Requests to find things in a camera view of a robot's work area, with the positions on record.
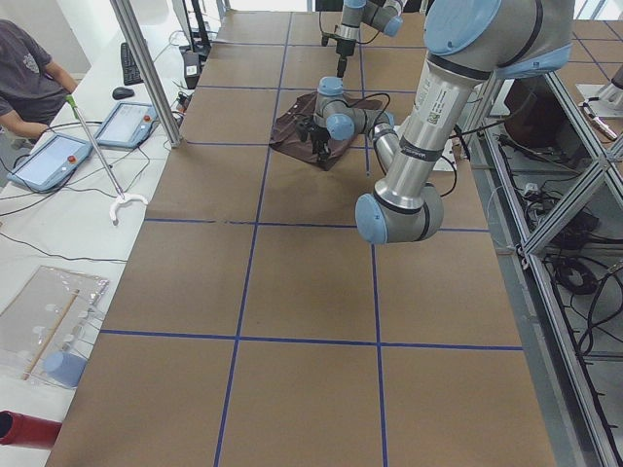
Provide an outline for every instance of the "white desk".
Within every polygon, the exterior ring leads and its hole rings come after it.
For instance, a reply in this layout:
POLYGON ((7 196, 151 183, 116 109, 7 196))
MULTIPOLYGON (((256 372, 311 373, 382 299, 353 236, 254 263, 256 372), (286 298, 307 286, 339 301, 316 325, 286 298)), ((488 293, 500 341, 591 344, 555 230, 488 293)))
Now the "white desk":
MULTIPOLYGON (((161 24, 143 26, 143 35, 147 39, 152 57, 160 54, 155 62, 156 69, 166 98, 173 102, 177 93, 176 84, 183 83, 183 62, 175 46, 169 46, 172 32, 179 30, 176 16, 169 9, 168 18, 161 24)), ((119 32, 106 48, 102 57, 93 65, 80 86, 74 92, 78 107, 87 121, 103 121, 113 108, 115 101, 111 92, 123 85, 119 59, 119 47, 123 42, 119 32)), ((172 42, 183 40, 178 34, 172 42)), ((150 102, 143 84, 132 86, 136 96, 127 101, 150 102)), ((55 118, 53 125, 76 122, 68 105, 65 105, 55 118)), ((87 139, 79 127, 59 128, 58 132, 87 139)), ((141 149, 150 158, 150 163, 129 190, 150 199, 165 167, 169 145, 164 130, 159 126, 141 149)), ((147 162, 138 151, 120 160, 127 152, 104 151, 107 160, 113 163, 113 171, 121 185, 126 189, 130 181, 147 162)), ((111 195, 115 190, 103 170, 97 171, 84 180, 86 175, 101 168, 101 162, 92 155, 80 165, 70 184, 75 189, 98 188, 111 195)), ((73 192, 61 190, 45 201, 18 214, 4 216, 2 213, 13 211, 32 204, 42 195, 24 198, 5 199, 27 194, 28 191, 9 183, 0 194, 0 232, 13 238, 32 243, 39 248, 66 257, 118 258, 126 260, 143 221, 145 206, 140 202, 119 210, 119 225, 114 227, 108 217, 108 209, 113 199, 97 192, 73 192)), ((94 274, 110 280, 110 285, 98 307, 105 311, 119 284, 124 270, 123 264, 106 262, 75 261, 69 262, 49 258, 28 246, 16 244, 0 237, 0 310, 4 309, 12 298, 21 290, 26 281, 39 266, 51 266, 94 274)), ((0 410, 12 410, 29 413, 49 419, 62 420, 73 397, 73 391, 53 388, 41 383, 31 383, 8 377, 0 367, 0 410)), ((48 452, 37 449, 0 447, 0 467, 38 467, 45 464, 48 452)))

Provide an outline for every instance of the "keyboard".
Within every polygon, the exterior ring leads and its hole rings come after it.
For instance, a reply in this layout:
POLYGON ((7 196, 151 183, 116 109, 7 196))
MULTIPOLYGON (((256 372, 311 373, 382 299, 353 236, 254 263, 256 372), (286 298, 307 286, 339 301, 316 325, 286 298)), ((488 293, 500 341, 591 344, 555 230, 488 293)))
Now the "keyboard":
POLYGON ((124 72, 124 86, 137 85, 143 82, 127 42, 121 45, 121 67, 124 72))

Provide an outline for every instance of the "black mouse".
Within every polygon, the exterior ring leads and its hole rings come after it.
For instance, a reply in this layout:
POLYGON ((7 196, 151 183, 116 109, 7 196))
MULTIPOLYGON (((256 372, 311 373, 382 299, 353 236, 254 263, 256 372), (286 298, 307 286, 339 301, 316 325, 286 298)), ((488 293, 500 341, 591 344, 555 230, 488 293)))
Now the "black mouse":
POLYGON ((126 99, 128 97, 132 97, 134 95, 134 90, 130 88, 114 88, 113 89, 113 99, 121 100, 126 99))

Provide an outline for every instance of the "red cup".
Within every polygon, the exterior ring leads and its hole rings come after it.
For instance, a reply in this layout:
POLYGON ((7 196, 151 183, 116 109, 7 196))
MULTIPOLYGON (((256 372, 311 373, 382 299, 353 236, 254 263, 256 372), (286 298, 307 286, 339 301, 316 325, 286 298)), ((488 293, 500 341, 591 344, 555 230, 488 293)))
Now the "red cup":
POLYGON ((0 445, 52 449, 62 423, 9 411, 0 412, 0 445))

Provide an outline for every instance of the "tablet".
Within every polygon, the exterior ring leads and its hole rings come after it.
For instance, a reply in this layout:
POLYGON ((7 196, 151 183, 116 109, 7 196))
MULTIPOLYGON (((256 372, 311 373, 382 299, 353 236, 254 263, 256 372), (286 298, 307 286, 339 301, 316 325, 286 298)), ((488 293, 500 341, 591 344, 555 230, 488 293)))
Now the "tablet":
POLYGON ((91 153, 88 141, 55 134, 7 175, 12 182, 45 192, 68 177, 91 153))
POLYGON ((109 148, 135 149, 149 136, 156 117, 151 104, 118 102, 101 124, 95 140, 109 148))

